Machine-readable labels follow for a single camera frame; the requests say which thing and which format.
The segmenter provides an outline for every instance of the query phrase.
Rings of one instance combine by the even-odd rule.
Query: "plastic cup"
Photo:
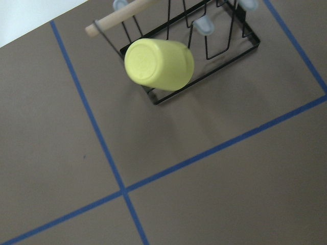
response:
[[[176,91],[190,81],[194,59],[181,42],[143,38],[127,49],[125,69],[137,84]]]

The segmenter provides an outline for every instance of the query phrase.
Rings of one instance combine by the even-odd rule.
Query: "blue tape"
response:
[[[285,22],[283,21],[283,19],[281,18],[281,16],[278,14],[278,12],[276,11],[276,9],[273,7],[273,5],[271,4],[270,0],[263,0],[264,3],[266,4],[267,8],[269,9],[269,11],[271,12],[271,14],[275,17],[276,21],[278,22],[278,24],[280,25],[280,27],[283,29],[283,31],[285,32],[286,36],[290,39],[290,41],[292,42],[293,46],[295,47],[295,49],[298,51],[298,53],[300,54],[301,58],[303,59],[303,61],[305,62],[305,64],[307,65],[308,69],[310,70],[311,74],[314,76],[314,78],[317,80],[317,82],[319,83],[320,87],[322,88],[322,90],[327,93],[327,85],[324,82],[324,80],[322,79],[322,77],[320,76],[319,72],[317,71],[317,69],[315,68],[315,66],[312,64],[312,62],[310,61],[309,57],[307,56],[306,52],[304,52],[303,48],[301,47],[301,45],[298,43],[298,41],[295,39],[295,37],[293,36],[292,32],[290,31],[290,29],[287,27],[287,25],[285,24]]]
[[[326,101],[327,101],[327,95],[324,95],[323,97],[320,97],[320,98],[318,98],[318,99],[316,99],[316,100],[314,100],[314,101],[312,101],[312,102],[310,102],[310,103],[308,103],[308,104],[306,104],[304,106],[301,106],[301,107],[299,107],[299,108],[297,108],[297,109],[295,109],[295,110],[293,110],[293,111],[291,111],[289,113],[286,113],[286,114],[284,114],[284,115],[282,115],[282,116],[280,116],[280,117],[278,117],[278,118],[276,118],[276,119],[274,119],[272,121],[269,121],[269,122],[259,126],[258,128],[252,129],[252,130],[250,130],[250,131],[248,131],[248,132],[246,132],[246,133],[244,133],[244,134],[242,134],[240,136],[237,136],[237,137],[235,137],[233,139],[230,139],[230,140],[228,140],[228,141],[226,141],[226,142],[224,142],[222,144],[219,144],[219,145],[217,145],[217,146],[215,146],[215,147],[213,147],[213,148],[211,148],[211,149],[209,149],[209,150],[207,150],[205,152],[202,152],[202,153],[200,153],[200,154],[198,154],[198,155],[196,155],[194,157],[191,157],[191,158],[189,158],[189,159],[187,159],[187,160],[185,160],[183,162],[180,162],[180,163],[178,163],[178,164],[176,164],[176,165],[174,165],[172,167],[169,167],[169,168],[167,168],[167,169],[165,169],[165,170],[163,170],[163,171],[161,171],[161,172],[159,172],[157,174],[154,174],[154,175],[152,175],[152,176],[150,176],[148,178],[145,178],[145,179],[143,179],[143,180],[141,180],[139,182],[136,182],[135,184],[128,186],[126,189],[127,189],[128,192],[136,190],[136,189],[138,189],[138,188],[140,188],[142,186],[145,186],[145,185],[147,185],[147,184],[149,184],[149,183],[151,183],[153,181],[156,181],[156,180],[158,180],[158,179],[160,179],[160,178],[162,178],[162,177],[164,177],[166,175],[169,175],[169,174],[171,174],[173,172],[176,172],[176,171],[178,171],[178,170],[180,170],[180,169],[182,169],[182,168],[184,168],[186,166],[189,166],[189,165],[191,165],[191,164],[193,164],[193,163],[195,163],[195,162],[197,162],[199,160],[202,160],[205,157],[208,157],[208,156],[210,156],[210,155],[212,155],[214,153],[217,153],[217,152],[219,152],[219,151],[221,151],[221,150],[223,150],[223,149],[225,149],[225,148],[227,148],[227,147],[229,147],[231,145],[239,143],[239,142],[241,142],[241,141],[243,141],[243,140],[245,140],[245,139],[247,139],[247,138],[249,138],[251,136],[254,136],[254,135],[256,135],[256,134],[258,134],[258,133],[260,133],[262,131],[270,129],[273,126],[276,126],[276,125],[278,125],[278,124],[280,124],[280,123],[282,123],[282,122],[284,122],[284,121],[286,121],[286,120],[288,120],[288,119],[290,119],[290,118],[292,118],[294,116],[297,116],[298,114],[301,114],[301,113],[303,113],[303,112],[305,112],[305,111],[307,111],[307,110],[309,110],[309,109],[311,109],[311,108],[313,108],[315,106],[318,106],[318,105],[320,105],[320,104],[322,104],[322,103],[324,103]]]
[[[141,239],[143,241],[143,244],[149,244],[149,242],[147,240],[147,237],[145,235],[145,232],[143,230],[143,227],[141,226],[141,223],[140,223],[140,221],[138,219],[136,211],[135,211],[135,209],[133,207],[133,204],[132,204],[131,200],[129,199],[128,192],[126,191],[123,180],[122,180],[122,178],[121,178],[121,176],[120,176],[120,174],[118,172],[118,169],[117,169],[117,167],[116,167],[116,165],[114,163],[112,155],[111,155],[111,153],[109,151],[109,148],[108,148],[108,146],[106,144],[106,141],[105,141],[105,139],[104,139],[104,137],[103,137],[103,135],[102,135],[102,133],[100,131],[98,123],[97,123],[97,121],[96,121],[96,119],[95,119],[95,117],[93,115],[91,107],[90,107],[90,105],[89,105],[89,103],[87,101],[87,98],[86,98],[85,94],[84,94],[82,86],[81,86],[81,84],[79,82],[79,79],[78,79],[78,77],[76,75],[76,72],[74,70],[73,64],[72,64],[72,62],[71,62],[71,60],[70,60],[70,58],[68,56],[67,50],[66,50],[66,48],[65,48],[65,46],[63,44],[63,41],[62,41],[62,39],[60,37],[59,32],[58,32],[56,24],[54,23],[54,21],[51,21],[50,24],[51,24],[52,30],[53,30],[53,32],[55,34],[55,37],[57,39],[57,42],[59,44],[59,47],[61,49],[62,55],[63,55],[63,57],[64,57],[64,59],[66,61],[66,64],[68,66],[68,69],[69,69],[69,71],[70,71],[70,73],[72,75],[72,78],[74,80],[75,86],[76,86],[77,91],[78,91],[78,93],[80,95],[80,98],[82,100],[82,103],[83,103],[83,105],[85,107],[87,115],[88,115],[88,117],[89,117],[89,119],[91,121],[91,124],[93,126],[93,129],[94,129],[94,131],[95,131],[95,133],[96,133],[96,135],[98,137],[101,148],[102,148],[102,150],[103,150],[103,152],[104,152],[104,154],[105,154],[105,156],[106,156],[106,158],[108,160],[108,163],[109,163],[109,165],[110,165],[110,167],[112,169],[113,175],[114,175],[114,177],[115,177],[115,179],[116,179],[116,181],[118,183],[118,186],[119,186],[120,190],[122,191],[122,195],[123,195],[123,197],[125,199],[127,207],[128,207],[128,209],[129,209],[129,211],[131,213],[131,216],[132,216],[132,218],[134,220],[134,223],[135,223],[136,228],[137,228],[137,230],[139,232],[139,235],[140,235],[140,237],[141,237]]]
[[[85,212],[87,212],[87,211],[89,211],[91,209],[94,209],[94,208],[96,208],[96,207],[98,207],[100,205],[108,203],[108,202],[120,197],[121,195],[122,195],[122,193],[120,191],[117,191],[117,192],[115,192],[115,193],[113,193],[111,195],[108,195],[108,196],[106,196],[106,197],[104,197],[104,198],[102,198],[100,200],[97,200],[97,201],[95,201],[95,202],[93,202],[93,203],[91,203],[89,205],[86,205],[86,206],[84,206],[84,207],[82,207],[80,209],[77,209],[77,210],[69,213],[69,214],[66,214],[66,215],[64,215],[64,216],[62,216],[60,218],[57,218],[57,219],[55,219],[55,220],[53,220],[53,221],[51,221],[49,223],[46,223],[45,225],[42,225],[42,226],[40,226],[38,228],[35,228],[35,229],[33,229],[33,230],[29,231],[29,232],[26,232],[26,233],[24,233],[24,234],[22,234],[22,235],[20,235],[20,236],[18,236],[16,238],[10,239],[9,241],[6,241],[5,243],[2,243],[1,245],[12,245],[12,244],[15,244],[17,242],[20,242],[20,241],[22,241],[22,240],[24,240],[26,238],[34,236],[34,235],[36,235],[36,234],[38,234],[38,233],[40,233],[42,231],[45,231],[45,230],[47,230],[47,229],[49,229],[49,228],[51,228],[53,226],[56,226],[56,225],[58,225],[60,223],[63,223],[63,222],[65,222],[65,221],[67,221],[67,220],[69,220],[71,218],[74,218],[74,217],[80,215],[80,214],[83,214],[83,213],[85,213]]]

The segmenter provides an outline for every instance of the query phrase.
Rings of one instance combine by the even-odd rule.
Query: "dish rack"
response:
[[[134,2],[157,2],[158,0],[135,0]],[[204,36],[204,48],[203,48],[203,60],[205,62],[213,62],[214,61],[214,66],[211,65],[209,70],[206,70],[205,73],[199,73],[197,75],[194,75],[191,79],[190,82],[186,84],[183,88],[173,91],[173,92],[168,92],[168,91],[163,91],[160,89],[156,88],[150,88],[150,87],[145,87],[142,86],[145,93],[151,100],[151,102],[155,105],[158,105],[168,99],[170,99],[173,96],[176,96],[183,92],[186,89],[189,89],[190,87],[194,86],[195,84],[199,83],[200,81],[203,81],[205,78],[208,76],[211,76],[212,74],[216,73],[220,69],[224,68],[227,65],[230,65],[231,63],[235,62],[236,60],[240,59],[241,57],[245,56],[246,54],[250,53],[254,49],[258,48],[260,44],[260,39],[256,35],[256,33],[252,30],[252,28],[249,26],[249,24],[246,22],[246,14],[247,11],[244,10],[238,4],[238,0],[233,0],[232,2],[229,0],[202,0],[199,1],[197,4],[193,5],[190,8],[186,7],[185,0],[174,0],[174,1],[181,1],[181,4],[183,6],[183,11],[177,14],[175,17],[171,18],[171,0],[167,0],[168,2],[168,12],[167,12],[167,21],[164,22],[163,24],[159,25],[158,27],[154,28],[153,30],[149,31],[148,33],[144,34],[142,32],[142,27],[140,26],[139,22],[137,21],[137,18],[135,14],[137,12],[142,11],[143,9],[138,8],[137,11],[135,10],[130,10],[126,8],[127,12],[129,13],[123,13],[123,16],[120,15],[120,12],[125,11],[124,8],[115,11],[114,13],[108,15],[105,18],[108,18],[105,21],[101,23],[102,20],[105,20],[105,18],[101,20],[95,20],[92,25],[88,26],[86,28],[86,32],[89,34],[89,36],[95,36],[97,34],[101,34],[105,40],[110,44],[110,46],[115,50],[115,52],[119,55],[121,59],[124,59],[124,55],[128,49],[128,47],[133,43],[133,41],[130,38],[130,33],[128,32],[124,20],[127,18],[131,17],[133,21],[135,22],[135,26],[137,28],[137,31],[139,32],[139,38],[154,38],[157,35],[165,32],[165,39],[169,40],[170,39],[170,31],[176,24],[180,24],[181,21],[184,22],[184,27],[188,31],[188,41],[186,45],[190,50],[192,51],[193,47],[193,36],[194,36],[194,20],[191,21],[190,19],[193,17],[193,15],[199,13],[204,16],[207,14],[207,10],[210,8],[211,11],[219,10],[223,11],[228,14],[230,18],[230,22],[228,25],[228,36],[225,37],[225,41],[219,43],[219,47],[222,46],[220,50],[216,50],[217,47],[213,48],[212,44],[209,45],[209,37]],[[124,32],[126,33],[129,43],[125,46],[121,47],[116,47],[113,45],[113,43],[110,41],[108,36],[104,33],[104,30],[109,29],[112,26],[115,26],[117,24],[122,24]],[[246,40],[249,44],[247,45],[246,49],[238,49],[236,46],[233,49],[233,52],[230,52],[230,47],[232,46],[233,41],[240,40],[244,41]]]

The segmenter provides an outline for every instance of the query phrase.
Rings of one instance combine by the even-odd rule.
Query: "wooden handle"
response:
[[[122,21],[132,17],[133,15],[145,10],[146,8],[148,8],[149,6],[151,6],[152,4],[158,1],[159,0],[134,0],[133,2],[126,5],[125,7],[98,20],[98,26],[103,31],[108,30],[118,25]],[[88,27],[86,27],[85,31],[90,37],[95,37],[99,34],[99,31],[94,24],[91,24]]]

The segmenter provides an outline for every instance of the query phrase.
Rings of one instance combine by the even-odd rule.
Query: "blue grid line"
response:
[[[270,129],[270,128],[272,128],[272,127],[274,127],[274,126],[276,126],[276,125],[278,125],[278,124],[280,124],[280,123],[282,123],[282,122],[284,122],[284,121],[286,121],[286,120],[288,120],[288,119],[290,119],[290,118],[292,118],[294,116],[297,116],[298,114],[301,114],[301,113],[303,113],[303,112],[305,112],[305,111],[307,111],[307,110],[309,110],[311,108],[314,108],[315,106],[318,106],[318,105],[320,105],[320,104],[322,104],[322,103],[324,103],[326,101],[327,101],[327,95],[324,95],[324,96],[322,96],[322,97],[320,97],[320,98],[318,98],[318,99],[316,99],[316,100],[314,100],[312,102],[309,102],[309,103],[305,104],[304,106],[301,106],[301,107],[299,107],[299,108],[297,108],[297,109],[295,109],[293,111],[290,111],[290,112],[288,112],[288,113],[286,113],[286,114],[284,114],[284,115],[282,115],[282,116],[280,116],[280,117],[278,117],[278,118],[276,118],[274,120],[271,120],[271,121],[269,121],[269,122],[255,128],[255,129],[252,129],[252,130],[250,130],[250,131],[248,131],[248,132],[246,132],[246,133],[244,133],[242,135],[239,135],[239,136],[237,136],[237,137],[235,137],[233,139],[225,141],[224,143],[219,144],[219,145],[217,145],[217,146],[215,146],[215,147],[213,147],[213,148],[211,148],[211,149],[209,149],[209,150],[207,150],[205,152],[202,152],[202,153],[200,153],[200,154],[198,154],[198,155],[196,155],[194,157],[191,157],[191,158],[189,158],[189,159],[187,159],[185,161],[182,161],[182,162],[180,162],[180,163],[178,163],[178,164],[176,164],[174,166],[171,166],[171,167],[169,167],[169,168],[167,168],[167,169],[165,169],[165,170],[163,170],[161,172],[158,172],[158,173],[156,173],[156,174],[154,174],[154,175],[152,175],[150,177],[147,177],[147,178],[145,178],[145,179],[143,179],[141,181],[138,181],[135,184],[128,186],[127,191],[128,192],[133,191],[133,190],[138,189],[138,188],[140,188],[142,186],[145,186],[145,185],[147,185],[147,184],[149,184],[149,183],[151,183],[153,181],[156,181],[156,180],[158,180],[158,179],[160,179],[160,178],[162,178],[162,177],[164,177],[166,175],[169,175],[169,174],[171,174],[173,172],[176,172],[176,171],[178,171],[178,170],[180,170],[180,169],[182,169],[182,168],[184,168],[186,166],[189,166],[189,165],[191,165],[191,164],[193,164],[193,163],[195,163],[195,162],[197,162],[199,160],[202,160],[203,158],[211,156],[214,153],[217,153],[219,151],[222,151],[225,148],[228,148],[228,147],[230,147],[230,146],[232,146],[234,144],[237,144],[237,143],[239,143],[239,142],[241,142],[241,141],[243,141],[243,140],[245,140],[245,139],[247,139],[247,138],[249,138],[251,136],[254,136],[254,135],[256,135],[256,134],[258,134],[258,133],[260,133],[262,131],[265,131],[267,129]]]
[[[128,209],[129,209],[129,211],[131,213],[131,216],[133,218],[133,221],[135,223],[137,231],[138,231],[138,233],[139,233],[139,235],[141,237],[141,240],[142,240],[143,244],[149,244],[148,239],[146,237],[146,234],[145,234],[145,232],[143,230],[143,227],[142,227],[142,225],[141,225],[141,223],[140,223],[140,221],[138,219],[138,216],[136,214],[135,208],[134,208],[134,206],[133,206],[133,204],[132,204],[132,202],[131,202],[131,200],[130,200],[130,198],[128,196],[128,192],[126,191],[123,180],[122,180],[122,178],[121,178],[121,176],[120,176],[120,174],[118,172],[117,166],[116,166],[116,164],[115,164],[115,162],[114,162],[114,160],[112,158],[112,155],[111,155],[111,153],[109,151],[107,143],[106,143],[106,141],[105,141],[105,139],[104,139],[104,137],[103,137],[103,135],[101,133],[101,130],[100,130],[99,126],[98,126],[98,123],[97,123],[97,121],[96,121],[96,119],[95,119],[95,117],[93,115],[93,112],[91,110],[91,107],[90,107],[90,105],[89,105],[89,103],[87,101],[87,98],[85,96],[83,88],[82,88],[82,86],[80,84],[80,81],[79,81],[79,79],[77,77],[77,74],[76,74],[76,72],[74,70],[73,64],[72,64],[72,62],[71,62],[71,60],[69,58],[67,50],[66,50],[66,48],[65,48],[65,46],[63,44],[63,41],[62,41],[61,36],[59,34],[59,31],[58,31],[58,29],[56,27],[56,24],[55,24],[54,21],[51,21],[50,25],[51,25],[53,33],[55,34],[55,37],[57,39],[57,42],[58,42],[58,45],[59,45],[60,50],[62,52],[62,55],[63,55],[63,57],[64,57],[64,59],[66,61],[67,67],[68,67],[68,69],[69,69],[69,71],[70,71],[70,73],[72,75],[72,78],[74,80],[75,86],[76,86],[77,91],[78,91],[78,94],[79,94],[79,96],[80,96],[80,98],[82,100],[82,103],[83,103],[83,105],[85,107],[85,110],[87,112],[87,115],[88,115],[88,117],[89,117],[89,119],[91,121],[93,129],[94,129],[94,131],[95,131],[95,133],[96,133],[96,135],[98,137],[101,148],[102,148],[102,150],[103,150],[103,152],[104,152],[104,154],[105,154],[105,156],[106,156],[106,158],[108,160],[108,163],[109,163],[109,165],[110,165],[110,167],[112,169],[113,175],[114,175],[114,177],[115,177],[115,179],[116,179],[116,181],[117,181],[117,183],[119,185],[119,188],[120,188],[120,190],[122,192],[122,195],[123,195],[123,197],[125,199],[126,205],[127,205]]]
[[[309,59],[309,57],[307,56],[306,52],[303,50],[303,48],[301,47],[301,45],[298,43],[298,41],[296,40],[296,38],[292,34],[291,30],[287,27],[287,25],[285,24],[285,22],[283,21],[283,19],[281,18],[281,16],[278,14],[277,10],[271,4],[270,0],[263,0],[263,1],[266,4],[266,6],[269,9],[269,11],[271,12],[271,14],[274,16],[274,18],[278,22],[278,24],[280,25],[280,27],[285,32],[286,36],[290,39],[290,41],[292,42],[292,44],[295,47],[295,49],[297,50],[297,52],[300,54],[301,58],[303,59],[303,61],[307,65],[307,67],[310,70],[311,74],[314,76],[314,78],[319,83],[319,85],[322,88],[322,90],[325,93],[327,93],[327,85],[326,85],[325,81],[322,79],[322,77],[320,76],[319,72],[317,71],[317,69],[315,68],[315,66],[312,64],[312,62]]]
[[[24,233],[24,234],[22,234],[22,235],[20,235],[18,237],[10,239],[10,240],[6,241],[5,243],[2,243],[1,245],[12,245],[12,244],[15,244],[17,242],[20,242],[20,241],[22,241],[24,239],[27,239],[27,238],[29,238],[31,236],[36,235],[37,233],[40,233],[42,231],[50,229],[53,226],[56,226],[56,225],[58,225],[60,223],[68,221],[69,219],[74,218],[74,217],[76,217],[76,216],[78,216],[80,214],[83,214],[83,213],[85,213],[85,212],[87,212],[87,211],[89,211],[91,209],[99,207],[102,204],[108,203],[108,202],[120,197],[121,195],[122,195],[122,193],[120,191],[117,191],[117,192],[115,192],[115,193],[113,193],[111,195],[108,195],[108,196],[106,196],[106,197],[104,197],[102,199],[99,199],[99,200],[97,200],[97,201],[95,201],[95,202],[93,202],[91,204],[88,204],[88,205],[86,205],[86,206],[84,206],[82,208],[79,208],[79,209],[77,209],[77,210],[75,210],[75,211],[73,211],[73,212],[71,212],[69,214],[66,214],[66,215],[64,215],[64,216],[62,216],[60,218],[57,218],[57,219],[55,219],[53,221],[50,221],[49,223],[46,223],[46,224],[44,224],[44,225],[42,225],[40,227],[37,227],[37,228],[35,228],[35,229],[33,229],[33,230],[29,231],[29,232],[26,232],[26,233]]]

